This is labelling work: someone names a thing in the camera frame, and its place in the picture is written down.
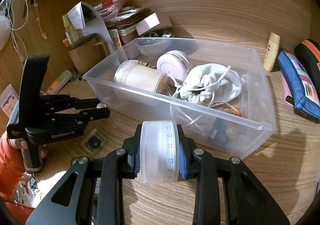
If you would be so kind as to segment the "left hand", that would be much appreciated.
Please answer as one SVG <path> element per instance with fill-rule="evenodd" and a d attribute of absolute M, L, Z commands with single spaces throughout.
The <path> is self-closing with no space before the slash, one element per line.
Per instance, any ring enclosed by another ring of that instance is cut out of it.
<path fill-rule="evenodd" d="M 9 140 L 10 145 L 16 149 L 24 152 L 28 148 L 28 144 L 25 142 L 25 140 L 22 139 L 14 139 L 14 140 Z M 40 147 L 40 157 L 45 158 L 46 155 L 48 154 L 48 146 L 45 144 Z"/>

